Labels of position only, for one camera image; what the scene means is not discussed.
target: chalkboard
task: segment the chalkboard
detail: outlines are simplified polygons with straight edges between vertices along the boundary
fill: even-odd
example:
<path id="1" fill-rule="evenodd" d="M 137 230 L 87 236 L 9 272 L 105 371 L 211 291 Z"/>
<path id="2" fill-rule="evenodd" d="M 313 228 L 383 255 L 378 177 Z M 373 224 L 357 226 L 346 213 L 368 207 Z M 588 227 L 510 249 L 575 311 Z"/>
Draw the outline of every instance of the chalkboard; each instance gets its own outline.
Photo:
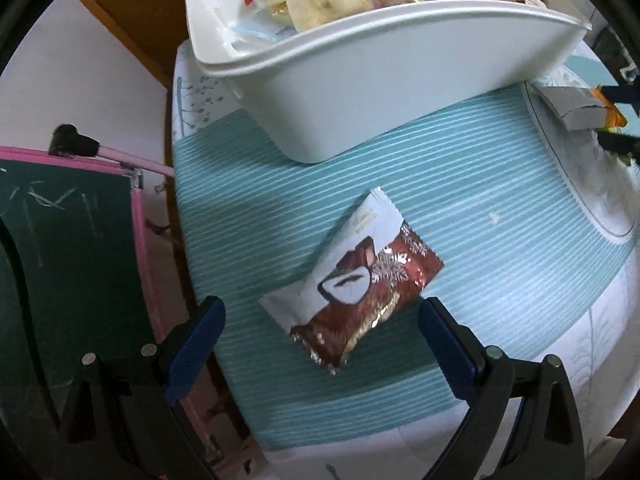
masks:
<path id="1" fill-rule="evenodd" d="M 20 256 L 34 342 L 62 416 L 84 354 L 130 356 L 154 341 L 138 274 L 130 178 L 0 160 L 0 216 Z M 17 286 L 0 256 L 0 416 L 37 471 L 50 475 L 55 417 L 38 389 Z"/>

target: silver screw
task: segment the silver screw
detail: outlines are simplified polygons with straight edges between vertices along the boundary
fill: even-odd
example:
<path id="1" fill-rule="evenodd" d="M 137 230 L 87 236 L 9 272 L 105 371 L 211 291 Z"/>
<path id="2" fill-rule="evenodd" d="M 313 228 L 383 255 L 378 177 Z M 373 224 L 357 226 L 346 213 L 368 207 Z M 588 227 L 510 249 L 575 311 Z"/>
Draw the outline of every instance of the silver screw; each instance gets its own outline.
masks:
<path id="1" fill-rule="evenodd" d="M 153 343 L 147 343 L 140 349 L 140 353 L 144 357 L 151 357 L 152 355 L 156 355 L 156 351 L 158 351 L 158 347 Z"/>
<path id="2" fill-rule="evenodd" d="M 491 359 L 500 359 L 503 356 L 502 350 L 500 350 L 497 346 L 494 346 L 494 345 L 488 346 L 487 348 L 484 349 L 484 351 Z"/>
<path id="3" fill-rule="evenodd" d="M 546 362 L 552 365 L 553 368 L 559 368 L 562 366 L 562 359 L 557 355 L 549 354 L 546 356 Z"/>
<path id="4" fill-rule="evenodd" d="M 95 354 L 93 352 L 89 352 L 88 354 L 84 354 L 82 356 L 82 364 L 84 366 L 88 366 L 95 361 Z"/>

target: red snack package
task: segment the red snack package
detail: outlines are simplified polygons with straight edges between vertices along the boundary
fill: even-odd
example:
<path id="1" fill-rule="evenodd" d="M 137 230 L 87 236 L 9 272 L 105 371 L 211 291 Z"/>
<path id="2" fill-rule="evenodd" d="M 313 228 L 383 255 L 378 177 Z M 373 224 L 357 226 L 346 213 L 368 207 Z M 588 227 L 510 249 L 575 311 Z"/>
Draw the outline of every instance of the red snack package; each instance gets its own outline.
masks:
<path id="1" fill-rule="evenodd" d="M 307 279 L 263 296 L 260 304 L 314 361 L 335 372 L 360 338 L 416 300 L 442 267 L 378 188 Z"/>

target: black cable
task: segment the black cable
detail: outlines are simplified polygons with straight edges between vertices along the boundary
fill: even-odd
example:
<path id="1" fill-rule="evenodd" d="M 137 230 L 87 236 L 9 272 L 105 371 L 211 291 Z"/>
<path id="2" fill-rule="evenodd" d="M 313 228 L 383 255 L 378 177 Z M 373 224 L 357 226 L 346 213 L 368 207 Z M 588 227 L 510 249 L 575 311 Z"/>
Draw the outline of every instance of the black cable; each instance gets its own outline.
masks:
<path id="1" fill-rule="evenodd" d="M 38 381 L 38 389 L 40 390 L 40 395 L 47 413 L 49 413 L 51 421 L 57 431 L 60 428 L 60 416 L 58 415 L 58 410 L 53 402 L 53 397 L 51 397 L 49 386 L 47 386 L 47 379 L 44 374 L 44 368 L 42 367 L 40 352 L 38 352 L 36 333 L 33 327 L 33 318 L 31 317 L 29 289 L 27 288 L 27 280 L 24 275 L 24 267 L 22 266 L 20 253 L 18 252 L 18 247 L 15 245 L 14 237 L 11 236 L 9 229 L 7 229 L 2 218 L 0 218 L 0 244 L 4 249 L 4 253 L 6 254 L 12 273 L 14 274 L 15 289 L 18 293 L 18 302 L 20 303 L 22 326 L 24 328 L 24 336 L 29 349 L 31 365 L 33 365 L 33 373 Z"/>

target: teal striped placemat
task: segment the teal striped placemat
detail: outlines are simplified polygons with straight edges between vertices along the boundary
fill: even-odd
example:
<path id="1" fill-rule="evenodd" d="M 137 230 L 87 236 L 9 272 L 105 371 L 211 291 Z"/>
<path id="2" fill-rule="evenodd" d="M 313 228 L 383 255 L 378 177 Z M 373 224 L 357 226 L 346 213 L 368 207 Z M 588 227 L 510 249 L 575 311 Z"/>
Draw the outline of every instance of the teal striped placemat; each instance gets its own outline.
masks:
<path id="1" fill-rule="evenodd" d="M 332 377 L 257 303 L 309 272 L 369 189 L 382 186 L 443 259 L 425 295 L 517 358 L 579 319 L 632 248 L 606 241 L 585 217 L 518 86 L 314 166 L 285 158 L 242 110 L 174 150 L 191 279 L 198 298 L 215 294 L 228 307 L 216 355 L 267 450 L 366 436 L 454 403 L 414 310 L 369 333 Z"/>

